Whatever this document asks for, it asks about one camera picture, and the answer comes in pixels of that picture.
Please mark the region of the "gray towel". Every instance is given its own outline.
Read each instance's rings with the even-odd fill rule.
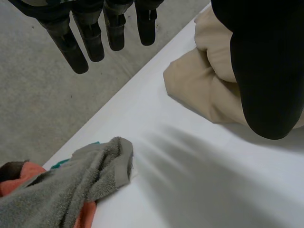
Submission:
[[[130,182],[132,161],[132,144],[120,137],[77,150],[59,169],[0,199],[0,228],[72,228],[84,202]]]

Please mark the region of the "black fabric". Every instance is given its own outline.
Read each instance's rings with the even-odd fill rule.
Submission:
[[[211,2],[233,32],[232,69],[249,126],[265,138],[284,138],[304,107],[303,1]]]
[[[22,167],[26,161],[11,161],[0,167],[0,182],[20,178]]]

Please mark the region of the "white sheet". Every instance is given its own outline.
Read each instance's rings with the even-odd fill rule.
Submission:
[[[194,47],[191,21],[44,168],[119,135],[139,175],[98,203],[93,228],[303,228],[303,129],[269,141],[168,97],[163,71]]]

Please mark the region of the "terry cloth towel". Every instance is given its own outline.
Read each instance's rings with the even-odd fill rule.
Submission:
[[[36,175],[0,198],[0,228],[74,227],[84,203],[130,182],[132,161],[133,146],[120,137],[75,151],[59,169]]]
[[[13,192],[22,183],[45,172],[41,166],[32,162],[13,161],[0,168],[0,197]],[[90,228],[92,226],[96,203],[84,203],[74,225],[74,228]]]
[[[231,65],[232,32],[216,18],[211,6],[195,23],[197,47],[173,61],[163,73],[168,95],[213,123],[248,126]],[[294,128],[303,125],[302,113]]]

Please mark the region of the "folded fabric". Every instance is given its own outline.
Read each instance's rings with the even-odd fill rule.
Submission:
[[[77,150],[59,169],[26,162],[18,180],[0,184],[0,227],[89,228],[92,202],[130,182],[132,161],[132,144],[116,137]]]
[[[232,70],[228,30],[208,7],[195,19],[196,48],[173,61],[163,77],[168,95],[213,123],[248,126]],[[304,125],[302,114],[295,128]]]

